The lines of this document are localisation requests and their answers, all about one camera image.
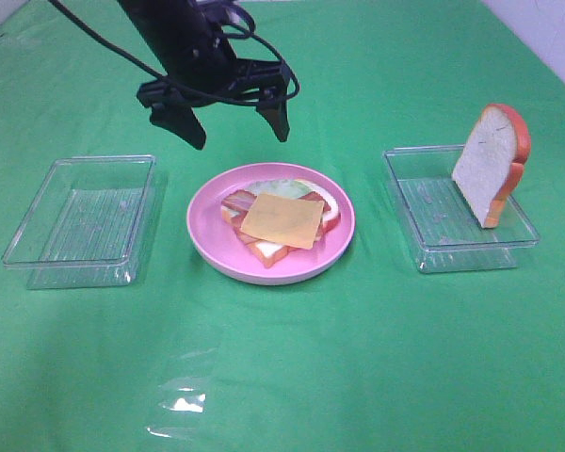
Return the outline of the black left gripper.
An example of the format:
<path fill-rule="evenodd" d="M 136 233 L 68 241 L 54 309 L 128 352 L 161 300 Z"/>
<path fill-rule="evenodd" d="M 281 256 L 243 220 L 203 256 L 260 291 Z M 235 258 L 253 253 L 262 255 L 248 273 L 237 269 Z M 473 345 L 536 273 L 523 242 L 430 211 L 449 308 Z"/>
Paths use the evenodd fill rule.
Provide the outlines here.
<path fill-rule="evenodd" d="M 188 24 L 141 22 L 137 31 L 147 43 L 166 74 L 161 78 L 178 89 L 194 105 L 220 102 L 255 106 L 275 137 L 286 142 L 290 132 L 287 100 L 293 71 L 278 50 L 255 33 L 247 21 L 208 22 L 202 27 Z M 256 40 L 268 49 L 270 61 L 241 58 L 231 45 L 233 40 Z M 150 122 L 202 150 L 206 134 L 187 106 L 153 105 Z"/>

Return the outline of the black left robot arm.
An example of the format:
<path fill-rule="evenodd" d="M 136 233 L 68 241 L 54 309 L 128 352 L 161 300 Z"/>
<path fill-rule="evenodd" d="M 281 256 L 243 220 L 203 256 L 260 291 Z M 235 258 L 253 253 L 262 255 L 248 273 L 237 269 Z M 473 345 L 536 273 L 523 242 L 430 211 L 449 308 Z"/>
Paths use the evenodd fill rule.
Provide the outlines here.
<path fill-rule="evenodd" d="M 273 61 L 238 56 L 232 40 L 254 38 L 252 17 L 234 1 L 122 1 L 121 8 L 157 57 L 165 74 L 140 86 L 151 124 L 200 150 L 206 133 L 194 111 L 223 103 L 252 106 L 276 138 L 290 126 L 286 102 L 297 78 L 281 56 Z"/>

